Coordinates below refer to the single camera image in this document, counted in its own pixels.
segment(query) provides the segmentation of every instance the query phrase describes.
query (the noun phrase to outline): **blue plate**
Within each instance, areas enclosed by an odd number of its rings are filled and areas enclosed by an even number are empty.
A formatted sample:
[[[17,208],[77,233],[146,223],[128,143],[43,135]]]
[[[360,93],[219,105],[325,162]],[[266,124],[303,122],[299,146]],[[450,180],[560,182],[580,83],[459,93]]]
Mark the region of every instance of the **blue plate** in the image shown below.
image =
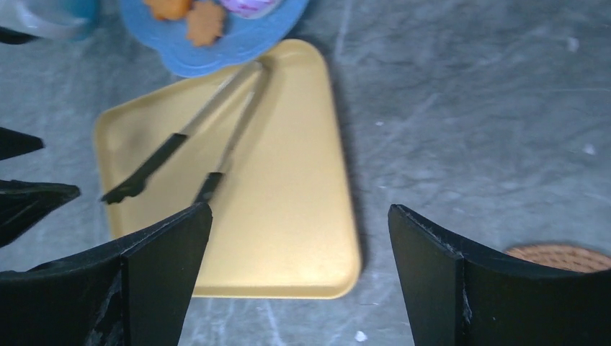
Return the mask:
[[[185,38],[187,23],[159,21],[143,0],[120,0],[123,22],[142,44],[159,52],[164,65],[183,77],[211,74],[220,68],[251,61],[274,47],[295,26],[309,0],[283,0],[261,19],[228,14],[225,36],[212,47],[195,48]]]

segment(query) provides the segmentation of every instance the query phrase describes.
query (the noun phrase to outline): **metal tongs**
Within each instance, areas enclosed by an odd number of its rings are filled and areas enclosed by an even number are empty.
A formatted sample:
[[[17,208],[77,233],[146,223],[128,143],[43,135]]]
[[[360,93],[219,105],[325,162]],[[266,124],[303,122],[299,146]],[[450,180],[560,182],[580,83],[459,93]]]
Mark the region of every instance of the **metal tongs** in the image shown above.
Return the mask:
[[[194,203],[208,203],[214,191],[229,170],[231,165],[231,154],[246,129],[255,109],[264,93],[269,71],[260,61],[252,61],[246,64],[240,71],[227,79],[216,90],[215,94],[197,112],[197,114],[178,133],[166,139],[166,141],[125,181],[102,197],[102,202],[107,204],[120,203],[126,197],[135,197],[144,191],[147,179],[163,166],[178,148],[191,136],[193,136],[204,120],[212,115],[213,111],[235,92],[252,74],[259,72],[254,86],[246,97],[246,104],[240,114],[236,127],[233,129],[229,140],[223,149],[223,153],[217,163],[214,172],[210,172],[202,184],[200,191],[195,197]]]

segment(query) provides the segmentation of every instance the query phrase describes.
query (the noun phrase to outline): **brown star-shaped cookie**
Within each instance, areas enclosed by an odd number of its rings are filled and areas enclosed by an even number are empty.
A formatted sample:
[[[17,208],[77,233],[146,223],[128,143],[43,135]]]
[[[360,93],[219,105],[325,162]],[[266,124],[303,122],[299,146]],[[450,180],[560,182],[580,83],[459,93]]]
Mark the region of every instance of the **brown star-shaped cookie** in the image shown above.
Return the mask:
[[[212,45],[218,37],[223,36],[225,9],[211,0],[196,1],[193,9],[187,13],[187,39],[195,47]]]
[[[153,17],[159,20],[184,18],[192,2],[193,0],[144,0],[144,4],[151,8]]]

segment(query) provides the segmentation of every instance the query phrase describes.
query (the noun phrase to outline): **wicker trivet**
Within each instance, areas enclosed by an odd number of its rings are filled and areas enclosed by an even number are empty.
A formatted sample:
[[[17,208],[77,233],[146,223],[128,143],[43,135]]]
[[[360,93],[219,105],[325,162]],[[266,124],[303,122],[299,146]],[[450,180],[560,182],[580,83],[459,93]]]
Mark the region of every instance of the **wicker trivet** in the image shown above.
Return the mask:
[[[599,272],[611,269],[611,257],[571,245],[527,245],[513,247],[505,253],[524,261],[574,272]]]

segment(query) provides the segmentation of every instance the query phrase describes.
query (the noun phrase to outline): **yellow rectangular tray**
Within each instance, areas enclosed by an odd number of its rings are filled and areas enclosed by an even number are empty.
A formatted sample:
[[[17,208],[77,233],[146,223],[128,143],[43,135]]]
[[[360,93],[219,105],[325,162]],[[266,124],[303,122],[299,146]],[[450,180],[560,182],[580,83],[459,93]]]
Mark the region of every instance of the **yellow rectangular tray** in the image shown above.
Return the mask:
[[[336,298],[356,283],[361,259],[326,64],[299,40],[280,43],[262,60],[272,69],[269,86],[211,202],[213,228],[194,296]],[[237,68],[104,112],[94,131],[102,189],[131,174]],[[193,201],[235,125],[248,91],[242,89],[144,192],[107,206],[113,238]]]

